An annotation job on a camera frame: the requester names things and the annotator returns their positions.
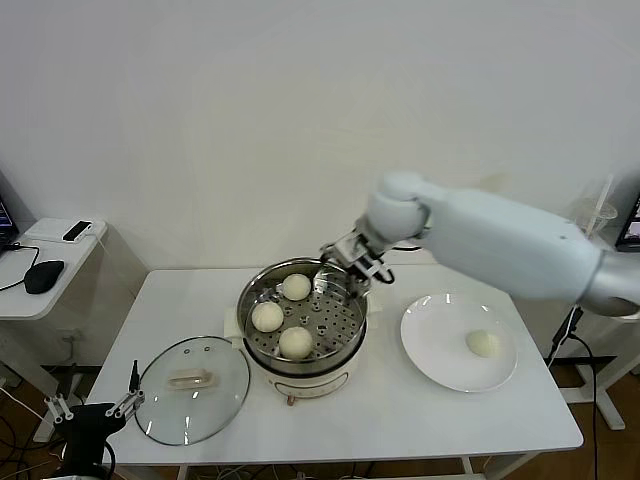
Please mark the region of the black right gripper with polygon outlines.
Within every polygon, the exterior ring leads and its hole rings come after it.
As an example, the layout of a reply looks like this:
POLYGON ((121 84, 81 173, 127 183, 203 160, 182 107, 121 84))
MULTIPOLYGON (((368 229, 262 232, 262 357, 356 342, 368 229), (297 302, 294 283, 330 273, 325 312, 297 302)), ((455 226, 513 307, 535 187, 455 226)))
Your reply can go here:
MULTIPOLYGON (((381 273, 382 263, 378 259, 374 259, 369 255, 359 257, 349 267, 351 274, 358 278, 361 283, 366 282, 382 282, 381 273)), ((345 285, 345 299, 351 300, 356 298, 365 298, 369 294, 368 284, 358 284, 354 286, 354 280, 349 279, 345 285)))

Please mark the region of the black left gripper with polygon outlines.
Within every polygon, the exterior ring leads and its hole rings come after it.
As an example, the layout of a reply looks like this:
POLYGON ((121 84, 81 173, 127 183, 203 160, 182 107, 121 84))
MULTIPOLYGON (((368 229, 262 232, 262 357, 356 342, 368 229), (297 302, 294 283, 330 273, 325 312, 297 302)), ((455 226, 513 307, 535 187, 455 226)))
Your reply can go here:
POLYGON ((46 397, 55 431, 65 444, 55 478, 111 479, 116 456, 108 438, 125 427, 125 418, 130 418, 144 401, 137 360, 133 361, 128 391, 115 404, 77 405, 70 409, 62 394, 46 397))

